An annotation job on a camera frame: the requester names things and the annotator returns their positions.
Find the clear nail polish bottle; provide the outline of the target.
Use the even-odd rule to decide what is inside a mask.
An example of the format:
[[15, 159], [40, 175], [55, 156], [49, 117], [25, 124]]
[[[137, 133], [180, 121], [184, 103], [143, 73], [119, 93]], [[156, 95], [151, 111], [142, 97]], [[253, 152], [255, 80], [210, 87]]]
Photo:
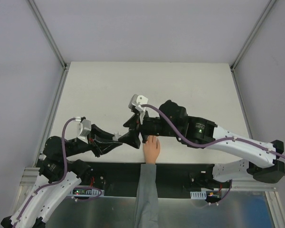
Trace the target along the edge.
[[121, 135], [119, 133], [114, 133], [114, 136], [112, 137], [112, 139], [114, 141], [118, 141], [120, 137], [121, 137]]

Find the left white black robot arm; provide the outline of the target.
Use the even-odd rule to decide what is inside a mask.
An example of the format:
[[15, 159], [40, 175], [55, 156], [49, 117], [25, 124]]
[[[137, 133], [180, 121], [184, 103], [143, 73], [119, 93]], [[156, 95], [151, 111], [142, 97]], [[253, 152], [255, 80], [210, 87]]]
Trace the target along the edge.
[[77, 137], [66, 140], [64, 136], [51, 136], [47, 139], [40, 162], [37, 179], [17, 211], [5, 217], [1, 225], [4, 228], [44, 228], [59, 204], [70, 194], [76, 201], [99, 198], [104, 186], [103, 174], [99, 174], [78, 159], [67, 158], [92, 151], [96, 157], [109, 153], [122, 145], [119, 134], [111, 134], [96, 125], [83, 123], [78, 125]]

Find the grey sleeved forearm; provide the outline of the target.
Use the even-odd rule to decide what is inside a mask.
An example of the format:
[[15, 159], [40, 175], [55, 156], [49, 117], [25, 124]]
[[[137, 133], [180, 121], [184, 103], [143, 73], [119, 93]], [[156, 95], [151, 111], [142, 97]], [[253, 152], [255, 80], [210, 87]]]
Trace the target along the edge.
[[137, 187], [133, 226], [157, 228], [159, 201], [156, 187], [156, 165], [142, 164]]

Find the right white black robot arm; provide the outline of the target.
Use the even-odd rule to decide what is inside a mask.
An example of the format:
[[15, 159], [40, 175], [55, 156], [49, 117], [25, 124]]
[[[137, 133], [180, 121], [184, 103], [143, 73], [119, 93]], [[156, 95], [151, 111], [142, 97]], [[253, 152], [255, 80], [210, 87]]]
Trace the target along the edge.
[[204, 175], [205, 184], [216, 187], [221, 182], [252, 176], [258, 182], [275, 184], [285, 176], [285, 163], [279, 158], [284, 152], [282, 141], [259, 142], [232, 133], [215, 122], [189, 116], [186, 108], [168, 100], [159, 108], [132, 102], [134, 113], [124, 124], [128, 133], [118, 141], [136, 149], [149, 136], [174, 137], [194, 149], [211, 149], [237, 156], [239, 161], [214, 164]]

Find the mannequin hand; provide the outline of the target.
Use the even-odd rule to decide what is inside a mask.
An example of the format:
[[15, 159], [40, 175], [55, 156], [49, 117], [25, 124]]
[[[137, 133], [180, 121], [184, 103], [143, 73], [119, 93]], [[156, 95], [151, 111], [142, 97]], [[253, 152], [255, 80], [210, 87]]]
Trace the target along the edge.
[[143, 144], [143, 154], [147, 164], [155, 164], [159, 157], [161, 146], [156, 136], [150, 135], [146, 143]]

